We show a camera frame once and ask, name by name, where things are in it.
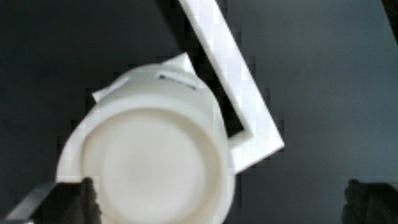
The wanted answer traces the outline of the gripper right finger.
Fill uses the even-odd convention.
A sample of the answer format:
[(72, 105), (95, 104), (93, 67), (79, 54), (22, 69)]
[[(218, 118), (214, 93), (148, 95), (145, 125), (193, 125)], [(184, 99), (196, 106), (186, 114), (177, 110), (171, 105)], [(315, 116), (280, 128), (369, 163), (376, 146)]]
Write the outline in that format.
[(386, 183), (347, 181), (340, 224), (398, 224), (398, 190)]

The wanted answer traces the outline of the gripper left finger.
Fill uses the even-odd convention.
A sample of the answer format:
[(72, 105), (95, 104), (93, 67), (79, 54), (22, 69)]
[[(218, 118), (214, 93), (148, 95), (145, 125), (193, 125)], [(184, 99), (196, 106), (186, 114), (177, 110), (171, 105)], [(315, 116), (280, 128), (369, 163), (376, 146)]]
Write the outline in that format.
[(92, 179), (38, 185), (1, 218), (1, 224), (100, 224)]

